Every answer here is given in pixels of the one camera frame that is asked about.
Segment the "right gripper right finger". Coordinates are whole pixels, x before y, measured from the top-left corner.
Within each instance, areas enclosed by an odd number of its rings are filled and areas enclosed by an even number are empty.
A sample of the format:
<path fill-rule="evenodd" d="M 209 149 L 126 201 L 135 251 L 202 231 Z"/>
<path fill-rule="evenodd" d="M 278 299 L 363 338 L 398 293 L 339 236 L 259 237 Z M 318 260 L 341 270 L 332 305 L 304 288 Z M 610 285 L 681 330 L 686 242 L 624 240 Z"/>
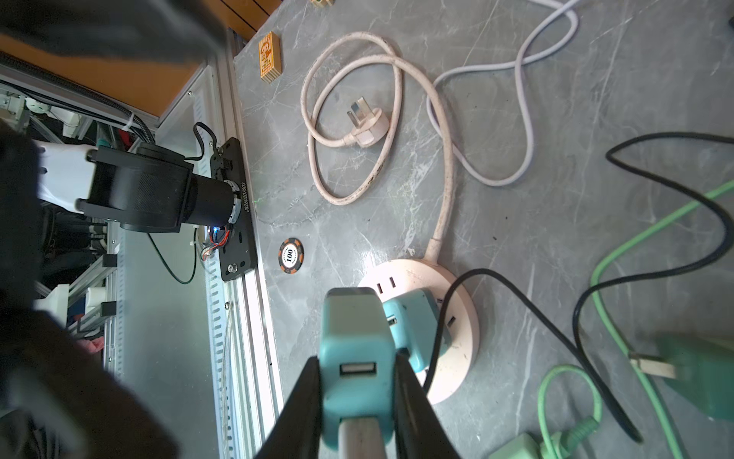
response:
<path fill-rule="evenodd" d="M 396 356 L 393 417 L 398 458 L 459 458 L 407 357 Z"/>

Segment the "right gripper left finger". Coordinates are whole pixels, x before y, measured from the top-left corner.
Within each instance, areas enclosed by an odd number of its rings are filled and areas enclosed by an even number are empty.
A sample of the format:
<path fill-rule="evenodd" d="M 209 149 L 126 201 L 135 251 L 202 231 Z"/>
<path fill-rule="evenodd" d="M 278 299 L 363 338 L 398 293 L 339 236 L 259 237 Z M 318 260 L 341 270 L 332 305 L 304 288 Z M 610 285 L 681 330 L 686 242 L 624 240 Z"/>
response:
<path fill-rule="evenodd" d="M 256 458 L 317 458 L 321 442 L 319 360 L 306 361 L 288 402 Z"/>

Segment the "teal charger with white cable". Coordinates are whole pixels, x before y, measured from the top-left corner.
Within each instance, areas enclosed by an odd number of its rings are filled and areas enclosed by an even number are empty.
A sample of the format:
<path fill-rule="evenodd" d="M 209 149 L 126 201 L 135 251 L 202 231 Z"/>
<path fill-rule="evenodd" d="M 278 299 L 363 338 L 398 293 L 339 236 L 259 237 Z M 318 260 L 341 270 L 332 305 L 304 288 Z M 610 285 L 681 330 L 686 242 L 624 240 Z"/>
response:
<path fill-rule="evenodd" d="M 393 435 L 396 346 L 382 302 L 371 288 L 334 288 L 322 310 L 318 352 L 322 439 L 338 449 L 341 422 L 374 418 L 382 441 Z"/>

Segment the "teal charger with black cable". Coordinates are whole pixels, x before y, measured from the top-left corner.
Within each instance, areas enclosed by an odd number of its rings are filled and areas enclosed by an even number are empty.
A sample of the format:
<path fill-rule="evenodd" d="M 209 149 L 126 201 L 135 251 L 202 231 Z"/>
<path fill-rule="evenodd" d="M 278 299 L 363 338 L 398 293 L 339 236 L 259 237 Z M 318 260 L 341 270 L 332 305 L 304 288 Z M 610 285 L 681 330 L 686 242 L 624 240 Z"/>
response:
<path fill-rule="evenodd" d="M 383 304 L 395 348 L 407 355 L 415 373 L 429 367 L 440 310 L 439 302 L 426 288 L 390 298 Z"/>

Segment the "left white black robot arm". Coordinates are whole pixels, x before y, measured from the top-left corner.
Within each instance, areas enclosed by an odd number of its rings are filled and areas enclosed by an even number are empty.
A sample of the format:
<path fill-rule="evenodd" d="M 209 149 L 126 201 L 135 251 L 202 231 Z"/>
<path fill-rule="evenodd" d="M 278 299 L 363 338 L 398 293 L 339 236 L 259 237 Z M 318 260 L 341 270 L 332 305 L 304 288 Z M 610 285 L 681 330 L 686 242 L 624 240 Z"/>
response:
<path fill-rule="evenodd" d="M 203 1 L 5 1 L 1 32 L 63 57 L 193 62 L 226 31 Z M 52 316 L 34 308 L 41 265 L 42 189 L 85 215 L 143 233 L 237 217 L 224 182 L 146 138 L 135 153 L 82 148 L 66 164 L 50 147 L 1 129 L 1 403 L 59 437 L 71 458 L 175 458 L 174 439 Z"/>

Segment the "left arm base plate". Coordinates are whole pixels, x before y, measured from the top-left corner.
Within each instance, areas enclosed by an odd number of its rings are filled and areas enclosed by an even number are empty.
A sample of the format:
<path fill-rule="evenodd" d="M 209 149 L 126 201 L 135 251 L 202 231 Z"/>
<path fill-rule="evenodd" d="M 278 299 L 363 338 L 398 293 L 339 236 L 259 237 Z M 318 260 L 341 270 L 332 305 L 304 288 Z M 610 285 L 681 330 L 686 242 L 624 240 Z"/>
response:
<path fill-rule="evenodd" d="M 242 145 L 229 138 L 210 159 L 212 179 L 224 183 L 229 194 L 225 229 L 227 240 L 216 249 L 223 281 L 233 281 L 257 267 L 258 255 L 253 227 L 250 187 Z"/>

